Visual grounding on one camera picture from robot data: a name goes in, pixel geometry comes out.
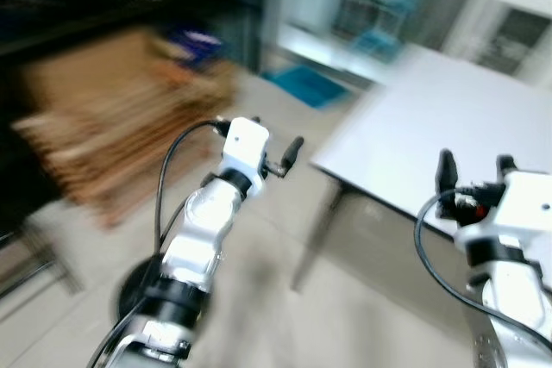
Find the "robotic arm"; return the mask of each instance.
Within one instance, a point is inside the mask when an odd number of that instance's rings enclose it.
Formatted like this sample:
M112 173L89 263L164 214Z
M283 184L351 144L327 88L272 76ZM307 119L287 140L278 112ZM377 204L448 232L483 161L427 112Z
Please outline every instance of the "robotic arm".
M278 165L267 161L270 134L258 120L235 118L211 125L226 137L217 174L205 178L182 205L177 233L165 253L130 275L119 300L122 319L89 367L182 366L207 309L223 240L235 215L247 197L260 192L269 172L285 177L304 142L298 137Z
M467 294L446 284L427 260L419 237L423 217L417 224L418 254L431 276L467 305L476 368L550 367L552 304L540 264L525 258L524 250L552 232L552 176L521 172L511 156L499 157L497 165L496 184L457 189L454 157L443 150L438 196L423 209L425 215L437 202L439 217L457 221L455 244L471 268Z

